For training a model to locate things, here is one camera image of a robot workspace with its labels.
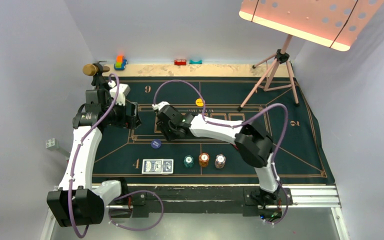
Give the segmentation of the purple small blind button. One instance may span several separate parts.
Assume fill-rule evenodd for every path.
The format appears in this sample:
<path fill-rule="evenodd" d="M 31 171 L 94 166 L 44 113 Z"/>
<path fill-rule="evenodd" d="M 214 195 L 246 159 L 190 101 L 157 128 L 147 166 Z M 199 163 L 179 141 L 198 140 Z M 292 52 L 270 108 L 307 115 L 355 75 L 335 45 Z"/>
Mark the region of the purple small blind button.
<path fill-rule="evenodd" d="M 150 145 L 153 149 L 159 149 L 162 146 L 162 142 L 160 139 L 153 139 Z"/>

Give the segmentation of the yellow dealer button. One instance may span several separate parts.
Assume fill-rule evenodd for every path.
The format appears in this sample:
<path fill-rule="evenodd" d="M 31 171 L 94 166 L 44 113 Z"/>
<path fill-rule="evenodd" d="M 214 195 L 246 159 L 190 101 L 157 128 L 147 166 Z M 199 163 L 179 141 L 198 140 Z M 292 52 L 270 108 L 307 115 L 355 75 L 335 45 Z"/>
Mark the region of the yellow dealer button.
<path fill-rule="evenodd" d="M 198 106 L 198 107 L 203 107 L 204 106 L 204 101 L 202 98 L 198 98 L 195 100 L 195 104 Z"/>

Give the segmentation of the green blue chip stack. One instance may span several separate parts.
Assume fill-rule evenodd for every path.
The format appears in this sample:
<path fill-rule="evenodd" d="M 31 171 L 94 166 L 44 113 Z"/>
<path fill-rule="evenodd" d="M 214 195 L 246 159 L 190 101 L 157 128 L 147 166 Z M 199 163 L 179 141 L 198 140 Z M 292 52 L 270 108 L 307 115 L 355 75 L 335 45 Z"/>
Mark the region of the green blue chip stack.
<path fill-rule="evenodd" d="M 183 164 L 186 168 L 192 168 L 194 166 L 194 158 L 191 155 L 186 155 L 183 159 Z"/>

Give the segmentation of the orange red chip stack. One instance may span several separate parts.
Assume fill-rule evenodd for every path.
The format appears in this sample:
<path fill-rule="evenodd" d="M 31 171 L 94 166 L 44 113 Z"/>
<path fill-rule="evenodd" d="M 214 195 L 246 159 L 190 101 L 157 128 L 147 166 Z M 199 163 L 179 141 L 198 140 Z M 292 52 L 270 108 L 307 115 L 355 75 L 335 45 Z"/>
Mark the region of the orange red chip stack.
<path fill-rule="evenodd" d="M 199 165 L 202 167 L 202 168 L 205 168 L 209 165 L 209 161 L 210 161 L 210 156 L 208 153 L 201 153 L 198 157 L 198 162 L 199 162 Z"/>

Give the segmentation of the pink blue chip stack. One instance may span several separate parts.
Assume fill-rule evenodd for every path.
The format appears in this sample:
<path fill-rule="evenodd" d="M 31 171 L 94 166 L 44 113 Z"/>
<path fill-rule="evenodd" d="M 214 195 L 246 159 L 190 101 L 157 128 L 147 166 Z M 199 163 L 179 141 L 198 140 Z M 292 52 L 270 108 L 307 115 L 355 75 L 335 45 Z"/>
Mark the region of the pink blue chip stack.
<path fill-rule="evenodd" d="M 226 157 L 223 154 L 218 154 L 215 158 L 214 165 L 217 169 L 222 169 L 226 164 Z"/>

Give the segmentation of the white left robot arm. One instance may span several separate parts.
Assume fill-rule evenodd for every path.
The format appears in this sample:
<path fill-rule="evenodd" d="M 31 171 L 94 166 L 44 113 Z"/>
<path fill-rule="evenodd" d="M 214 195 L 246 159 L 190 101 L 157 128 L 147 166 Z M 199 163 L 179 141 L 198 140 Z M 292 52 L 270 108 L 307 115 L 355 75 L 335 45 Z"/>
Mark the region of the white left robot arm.
<path fill-rule="evenodd" d="M 118 205 L 129 199 L 123 177 L 106 180 L 92 188 L 93 165 L 106 126 L 135 129 L 141 124 L 138 104 L 83 104 L 73 119 L 73 145 L 68 166 L 58 188 L 47 194 L 46 202 L 61 227 L 100 224 L 105 207 L 114 201 Z"/>

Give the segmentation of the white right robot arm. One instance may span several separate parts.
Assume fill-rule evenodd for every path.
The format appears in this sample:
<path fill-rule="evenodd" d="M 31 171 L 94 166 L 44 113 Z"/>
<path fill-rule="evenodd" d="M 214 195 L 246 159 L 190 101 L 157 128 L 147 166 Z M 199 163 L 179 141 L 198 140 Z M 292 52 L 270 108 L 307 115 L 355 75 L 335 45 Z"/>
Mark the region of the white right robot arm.
<path fill-rule="evenodd" d="M 280 198 L 273 138 L 255 119 L 230 121 L 197 113 L 182 114 L 165 101 L 153 104 L 152 109 L 156 113 L 157 129 L 167 141 L 207 138 L 235 146 L 258 177 L 259 194 L 253 198 L 261 204 L 272 204 Z"/>

